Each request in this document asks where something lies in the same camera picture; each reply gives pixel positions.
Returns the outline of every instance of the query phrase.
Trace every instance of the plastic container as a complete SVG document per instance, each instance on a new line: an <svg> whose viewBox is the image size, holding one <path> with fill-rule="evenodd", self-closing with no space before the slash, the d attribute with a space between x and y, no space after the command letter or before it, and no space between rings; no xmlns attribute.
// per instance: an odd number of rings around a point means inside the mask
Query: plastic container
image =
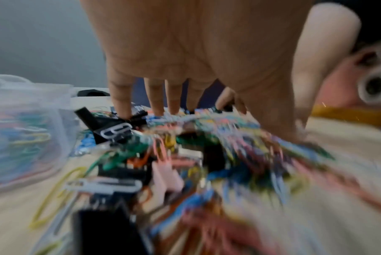
<svg viewBox="0 0 381 255"><path fill-rule="evenodd" d="M78 131L71 89L0 79L0 190L47 178L65 164Z"/></svg>

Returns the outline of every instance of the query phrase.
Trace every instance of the person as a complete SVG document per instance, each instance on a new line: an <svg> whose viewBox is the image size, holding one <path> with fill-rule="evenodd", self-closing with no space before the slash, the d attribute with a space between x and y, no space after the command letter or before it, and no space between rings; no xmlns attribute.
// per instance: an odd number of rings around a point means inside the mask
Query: person
<svg viewBox="0 0 381 255"><path fill-rule="evenodd" d="M376 54L377 47L372 46L379 41L381 0L317 0L294 55L292 83L297 118L305 124L315 103L335 108L365 105L357 84L375 68L371 62L381 64L376 61L381 57ZM218 98L216 107L221 109L234 98L237 109L246 112L229 88Z"/></svg>
<svg viewBox="0 0 381 255"><path fill-rule="evenodd" d="M80 0L105 52L118 115L131 115L134 77L145 77L153 111L171 113L189 80L187 108L219 79L261 126L297 141L292 59L311 0Z"/></svg>

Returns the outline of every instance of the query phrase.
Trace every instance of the table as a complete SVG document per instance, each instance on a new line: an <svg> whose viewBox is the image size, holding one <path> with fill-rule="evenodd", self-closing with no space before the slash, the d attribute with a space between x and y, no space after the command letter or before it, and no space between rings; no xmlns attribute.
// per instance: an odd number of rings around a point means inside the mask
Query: table
<svg viewBox="0 0 381 255"><path fill-rule="evenodd" d="M109 97L76 97L72 99L72 105L74 108L86 106L92 109L110 107L112 102ZM369 159L374 166L381 166L381 131L376 128L313 118L309 120L307 130L309 139L319 142L327 149L345 152L358 161ZM0 193L0 255L27 254L45 229L28 229L28 224L43 198L62 175L77 166L88 167L96 158L93 155L70 158L58 174L30 186ZM377 182L381 189L381 178L377 178ZM309 214L301 213L297 206L288 208L287 212L296 215L297 221L311 221L309 224L316 227L318 236L332 251L331 254L381 255L381 231L378 233L381 221L368 221L370 218L380 217L378 212L368 211L358 201L345 200L343 196L325 198L322 191L314 189L295 199L296 205L319 199L328 201L309 208ZM374 233L373 238L361 236L362 229L357 229L354 223L357 221L364 224L363 229ZM340 225L343 226L343 231L337 229Z"/></svg>

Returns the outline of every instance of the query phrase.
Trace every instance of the white wall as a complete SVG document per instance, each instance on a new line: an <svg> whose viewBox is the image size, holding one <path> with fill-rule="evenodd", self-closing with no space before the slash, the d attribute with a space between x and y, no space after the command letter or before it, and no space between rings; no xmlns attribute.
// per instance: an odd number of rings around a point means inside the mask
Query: white wall
<svg viewBox="0 0 381 255"><path fill-rule="evenodd" d="M105 62L78 0L0 0L0 74L105 87Z"/></svg>

